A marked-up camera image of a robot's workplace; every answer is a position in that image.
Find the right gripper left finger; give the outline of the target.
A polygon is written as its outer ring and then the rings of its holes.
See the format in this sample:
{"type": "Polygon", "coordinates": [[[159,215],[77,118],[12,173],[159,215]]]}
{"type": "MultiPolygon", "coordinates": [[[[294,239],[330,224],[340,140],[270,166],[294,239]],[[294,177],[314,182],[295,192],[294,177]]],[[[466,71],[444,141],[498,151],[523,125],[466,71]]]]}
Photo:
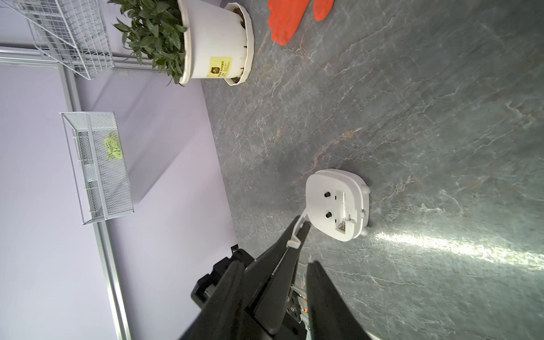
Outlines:
{"type": "Polygon", "coordinates": [[[293,283],[310,224],[300,215],[247,268],[232,262],[182,339],[306,339],[293,283]]]}

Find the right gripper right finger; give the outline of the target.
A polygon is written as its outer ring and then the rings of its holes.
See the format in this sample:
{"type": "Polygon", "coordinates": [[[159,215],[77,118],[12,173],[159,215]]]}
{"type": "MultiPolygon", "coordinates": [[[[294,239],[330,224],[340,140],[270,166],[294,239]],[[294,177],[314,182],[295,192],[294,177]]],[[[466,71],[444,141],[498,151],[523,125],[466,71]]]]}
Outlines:
{"type": "Polygon", "coordinates": [[[353,316],[320,262],[307,266],[307,303],[313,339],[371,337],[353,316]]]}

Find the white alarm device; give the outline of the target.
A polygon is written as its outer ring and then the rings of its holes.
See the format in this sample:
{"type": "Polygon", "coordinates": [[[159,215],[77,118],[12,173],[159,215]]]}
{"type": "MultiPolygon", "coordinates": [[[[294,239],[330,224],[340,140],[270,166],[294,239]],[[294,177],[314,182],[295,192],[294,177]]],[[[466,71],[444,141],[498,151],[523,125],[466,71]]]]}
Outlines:
{"type": "Polygon", "coordinates": [[[308,177],[305,215],[320,232],[342,242],[368,234],[371,189],[357,174],[324,169],[308,177]]]}

